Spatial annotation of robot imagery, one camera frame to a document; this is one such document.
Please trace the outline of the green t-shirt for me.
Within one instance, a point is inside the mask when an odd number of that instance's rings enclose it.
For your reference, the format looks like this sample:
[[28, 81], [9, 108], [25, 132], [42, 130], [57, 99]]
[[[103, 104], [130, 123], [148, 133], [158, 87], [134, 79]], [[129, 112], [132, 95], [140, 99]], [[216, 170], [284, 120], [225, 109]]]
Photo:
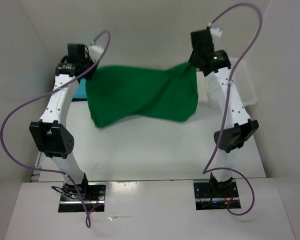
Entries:
[[197, 70], [187, 62], [169, 69], [101, 67], [86, 81], [85, 91], [98, 128], [134, 115], [182, 123], [199, 101]]

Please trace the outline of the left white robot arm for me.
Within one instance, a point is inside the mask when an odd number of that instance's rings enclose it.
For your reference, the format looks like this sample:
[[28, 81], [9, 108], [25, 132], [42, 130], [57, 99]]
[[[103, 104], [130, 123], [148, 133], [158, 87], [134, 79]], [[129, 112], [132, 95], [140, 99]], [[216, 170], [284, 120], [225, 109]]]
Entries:
[[31, 122], [30, 133], [38, 150], [52, 160], [62, 172], [64, 186], [60, 192], [70, 198], [84, 200], [90, 188], [86, 174], [79, 168], [73, 155], [75, 140], [66, 128], [71, 101], [77, 91], [79, 80], [73, 78], [93, 65], [88, 48], [84, 44], [70, 43], [67, 55], [55, 69], [54, 90], [46, 110], [39, 121]]

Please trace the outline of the light blue t-shirt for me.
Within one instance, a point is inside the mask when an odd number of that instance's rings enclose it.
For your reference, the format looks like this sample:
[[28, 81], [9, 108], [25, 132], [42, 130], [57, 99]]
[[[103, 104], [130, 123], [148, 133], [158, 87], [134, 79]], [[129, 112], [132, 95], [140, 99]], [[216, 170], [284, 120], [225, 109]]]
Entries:
[[78, 89], [76, 90], [72, 101], [73, 102], [79, 102], [79, 101], [86, 101], [87, 100], [87, 94], [86, 94], [86, 79], [82, 78], [80, 80]]

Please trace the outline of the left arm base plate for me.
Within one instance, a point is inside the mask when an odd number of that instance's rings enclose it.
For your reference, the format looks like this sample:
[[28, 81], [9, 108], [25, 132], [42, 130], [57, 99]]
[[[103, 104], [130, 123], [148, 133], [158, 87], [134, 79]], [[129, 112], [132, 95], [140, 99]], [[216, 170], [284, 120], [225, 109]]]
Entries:
[[[106, 185], [106, 182], [90, 182], [88, 184], [88, 195], [83, 195], [82, 198], [89, 212], [103, 212], [105, 210]], [[52, 186], [51, 188], [60, 193], [59, 213], [79, 213], [85, 211], [75, 191], [66, 190], [64, 186], [62, 188]]]

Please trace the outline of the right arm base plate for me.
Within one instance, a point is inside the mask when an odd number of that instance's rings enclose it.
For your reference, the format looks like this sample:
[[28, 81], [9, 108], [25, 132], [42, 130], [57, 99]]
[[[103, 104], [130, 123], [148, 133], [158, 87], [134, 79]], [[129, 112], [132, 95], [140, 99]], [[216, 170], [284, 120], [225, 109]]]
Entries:
[[194, 181], [194, 198], [197, 211], [240, 209], [241, 203], [237, 184], [233, 181], [225, 190], [213, 193], [208, 180]]

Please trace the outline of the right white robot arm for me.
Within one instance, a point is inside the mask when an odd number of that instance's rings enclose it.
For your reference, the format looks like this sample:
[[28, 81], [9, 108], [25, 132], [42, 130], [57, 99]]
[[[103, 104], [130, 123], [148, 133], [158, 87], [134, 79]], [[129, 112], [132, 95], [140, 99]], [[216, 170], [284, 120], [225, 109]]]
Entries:
[[207, 27], [190, 34], [192, 53], [189, 63], [205, 76], [223, 115], [220, 130], [213, 135], [216, 146], [211, 159], [216, 161], [216, 168], [204, 168], [204, 173], [210, 174], [210, 193], [219, 197], [231, 187], [239, 150], [259, 128], [259, 123], [252, 120], [245, 110], [233, 81], [234, 73], [229, 57], [224, 50], [214, 48], [214, 33], [214, 29]]

